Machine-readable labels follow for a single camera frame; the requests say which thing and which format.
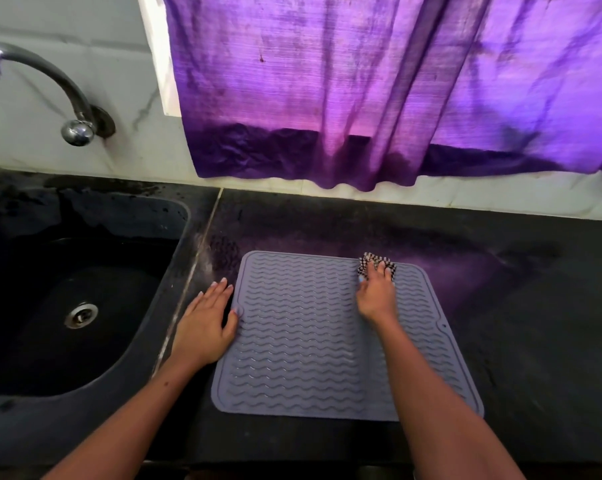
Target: backsplash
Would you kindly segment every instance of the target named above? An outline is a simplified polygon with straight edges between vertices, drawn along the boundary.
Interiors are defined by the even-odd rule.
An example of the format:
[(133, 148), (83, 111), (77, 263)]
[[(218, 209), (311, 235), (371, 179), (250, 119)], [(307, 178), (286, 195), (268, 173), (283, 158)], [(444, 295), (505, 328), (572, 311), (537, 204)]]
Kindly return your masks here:
[(369, 193), (303, 180), (199, 178), (180, 118), (163, 114), (137, 0), (0, 0), (0, 41), (57, 65), (117, 126), (106, 142), (72, 147), (59, 133), (72, 115), (65, 94), (41, 73), (5, 63), (1, 168), (602, 219), (601, 173), (419, 177), (413, 187), (385, 183)]

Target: sink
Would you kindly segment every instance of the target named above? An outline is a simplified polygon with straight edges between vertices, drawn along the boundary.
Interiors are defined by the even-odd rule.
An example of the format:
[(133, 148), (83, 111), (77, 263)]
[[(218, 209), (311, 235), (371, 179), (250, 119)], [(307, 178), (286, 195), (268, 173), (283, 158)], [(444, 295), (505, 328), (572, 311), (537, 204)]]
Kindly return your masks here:
[(187, 216), (180, 203), (126, 194), (1, 194), (0, 395), (64, 394), (120, 360)]

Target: person's left hand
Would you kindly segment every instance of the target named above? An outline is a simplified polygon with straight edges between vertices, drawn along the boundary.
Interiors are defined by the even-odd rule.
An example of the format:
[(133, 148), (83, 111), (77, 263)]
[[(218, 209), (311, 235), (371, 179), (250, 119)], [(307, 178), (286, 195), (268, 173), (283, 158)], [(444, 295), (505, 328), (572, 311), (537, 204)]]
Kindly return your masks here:
[(185, 361), (194, 371), (221, 358), (232, 343), (239, 322), (236, 311), (232, 310), (225, 328), (221, 327), (233, 289), (223, 278), (194, 298), (178, 323), (170, 358)]

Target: drying mat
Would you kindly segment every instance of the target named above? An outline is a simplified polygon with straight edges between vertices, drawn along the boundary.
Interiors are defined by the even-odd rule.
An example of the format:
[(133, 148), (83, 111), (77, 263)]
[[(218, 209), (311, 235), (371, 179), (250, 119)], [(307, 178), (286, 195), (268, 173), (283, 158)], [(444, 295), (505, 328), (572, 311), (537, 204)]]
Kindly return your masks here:
[[(359, 260), (252, 251), (241, 262), (232, 306), (241, 319), (216, 366), (221, 411), (398, 421), (383, 349), (357, 310)], [(465, 402), (479, 398), (425, 272), (396, 265), (399, 321)]]

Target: person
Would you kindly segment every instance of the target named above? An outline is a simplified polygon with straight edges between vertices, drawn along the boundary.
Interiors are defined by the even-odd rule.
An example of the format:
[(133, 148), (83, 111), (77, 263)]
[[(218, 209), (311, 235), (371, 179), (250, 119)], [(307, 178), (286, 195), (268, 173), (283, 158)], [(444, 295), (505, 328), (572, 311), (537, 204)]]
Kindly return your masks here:
[[(225, 353), (236, 333), (235, 310), (221, 326), (233, 286), (212, 283), (178, 323), (171, 355), (137, 395), (61, 460), (46, 480), (131, 479), (187, 382)], [(434, 372), (398, 322), (385, 264), (368, 265), (357, 292), (359, 311), (385, 351), (390, 386), (419, 480), (524, 479), (487, 423)]]

